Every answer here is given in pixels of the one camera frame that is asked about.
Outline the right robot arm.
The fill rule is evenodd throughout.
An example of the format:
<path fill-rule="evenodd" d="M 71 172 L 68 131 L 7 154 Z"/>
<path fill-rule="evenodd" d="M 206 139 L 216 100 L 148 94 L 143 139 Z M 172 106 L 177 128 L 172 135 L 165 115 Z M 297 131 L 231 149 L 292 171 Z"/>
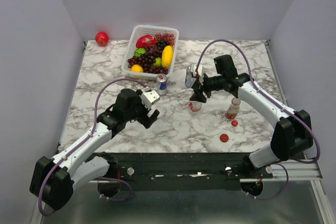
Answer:
<path fill-rule="evenodd" d="M 214 63 L 218 74 L 214 77 L 208 77 L 196 64 L 189 67 L 190 78 L 194 80 L 194 93 L 190 100 L 206 103 L 213 91 L 224 90 L 252 106 L 274 129 L 269 144 L 243 158 L 243 170 L 249 173 L 272 163 L 287 161 L 313 145 L 308 112 L 285 106 L 265 92 L 248 74 L 238 74 L 230 55 L 216 57 Z"/>

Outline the small red bottle cap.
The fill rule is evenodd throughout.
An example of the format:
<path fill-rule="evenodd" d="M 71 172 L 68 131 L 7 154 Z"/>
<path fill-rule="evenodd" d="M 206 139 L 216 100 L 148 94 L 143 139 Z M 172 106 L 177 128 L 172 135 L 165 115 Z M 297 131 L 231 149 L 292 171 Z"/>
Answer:
<path fill-rule="evenodd" d="M 237 125 L 238 125 L 238 122 L 237 122 L 236 120 L 233 120 L 233 121 L 231 122 L 231 124 L 232 124 L 232 126 L 237 126 Z"/>

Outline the red label clear bottle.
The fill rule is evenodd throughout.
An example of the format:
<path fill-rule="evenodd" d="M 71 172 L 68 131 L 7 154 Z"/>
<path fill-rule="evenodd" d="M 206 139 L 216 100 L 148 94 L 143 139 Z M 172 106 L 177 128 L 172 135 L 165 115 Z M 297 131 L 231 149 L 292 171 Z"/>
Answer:
<path fill-rule="evenodd" d="M 202 110 L 202 103 L 198 101 L 189 101 L 188 103 L 188 112 L 192 116 L 199 115 Z"/>

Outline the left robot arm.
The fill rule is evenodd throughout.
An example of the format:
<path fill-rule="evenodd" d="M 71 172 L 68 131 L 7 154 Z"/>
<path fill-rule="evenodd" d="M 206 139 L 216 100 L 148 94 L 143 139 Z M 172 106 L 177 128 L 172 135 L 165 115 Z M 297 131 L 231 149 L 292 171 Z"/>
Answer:
<path fill-rule="evenodd" d="M 110 164 L 103 157 L 87 159 L 100 146 L 113 139 L 126 124 L 137 121 L 146 129 L 157 120 L 158 110 L 151 107 L 160 100 L 160 95 L 150 88 L 133 91 L 123 89 L 115 103 L 101 114 L 96 114 L 93 126 L 70 147 L 51 158 L 41 157 L 35 164 L 29 191 L 38 200 L 43 216 L 42 204 L 53 211 L 61 209 L 72 197 L 79 185 L 104 176 Z"/>

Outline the brown juice bottle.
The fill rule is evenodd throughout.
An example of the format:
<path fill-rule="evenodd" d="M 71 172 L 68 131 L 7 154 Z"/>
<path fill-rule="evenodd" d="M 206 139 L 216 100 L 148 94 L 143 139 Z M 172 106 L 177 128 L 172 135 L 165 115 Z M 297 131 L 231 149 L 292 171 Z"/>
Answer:
<path fill-rule="evenodd" d="M 233 120 L 240 110 L 241 100 L 239 98 L 233 97 L 231 100 L 231 104 L 229 105 L 228 110 L 226 111 L 226 118 Z"/>

